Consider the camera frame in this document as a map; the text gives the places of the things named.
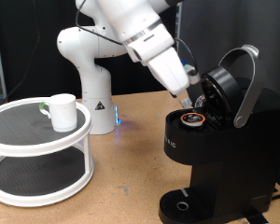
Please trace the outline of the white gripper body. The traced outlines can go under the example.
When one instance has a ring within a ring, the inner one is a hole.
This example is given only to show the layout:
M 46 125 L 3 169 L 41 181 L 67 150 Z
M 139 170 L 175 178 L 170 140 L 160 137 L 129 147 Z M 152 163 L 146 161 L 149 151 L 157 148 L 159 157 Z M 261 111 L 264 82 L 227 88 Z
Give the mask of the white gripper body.
M 173 44 L 174 40 L 165 26 L 159 24 L 126 40 L 125 48 L 135 63 L 147 66 L 163 87 L 178 95 L 189 86 L 189 78 Z

